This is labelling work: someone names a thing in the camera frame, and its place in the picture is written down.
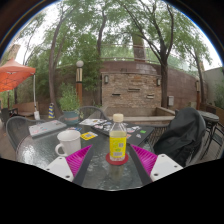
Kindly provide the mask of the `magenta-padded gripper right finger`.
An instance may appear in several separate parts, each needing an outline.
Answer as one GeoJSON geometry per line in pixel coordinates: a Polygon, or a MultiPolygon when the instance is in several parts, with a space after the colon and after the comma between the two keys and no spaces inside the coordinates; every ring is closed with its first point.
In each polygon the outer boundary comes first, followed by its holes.
{"type": "Polygon", "coordinates": [[[143,185],[147,185],[182,169],[182,166],[166,154],[155,155],[132,145],[130,155],[143,185]]]}

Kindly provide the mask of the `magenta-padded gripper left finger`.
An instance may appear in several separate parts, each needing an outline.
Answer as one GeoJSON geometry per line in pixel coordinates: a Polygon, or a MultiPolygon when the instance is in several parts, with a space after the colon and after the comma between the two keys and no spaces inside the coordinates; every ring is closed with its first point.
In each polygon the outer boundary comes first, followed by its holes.
{"type": "Polygon", "coordinates": [[[93,157],[93,148],[86,146],[67,157],[57,157],[45,170],[81,186],[93,157]]]}

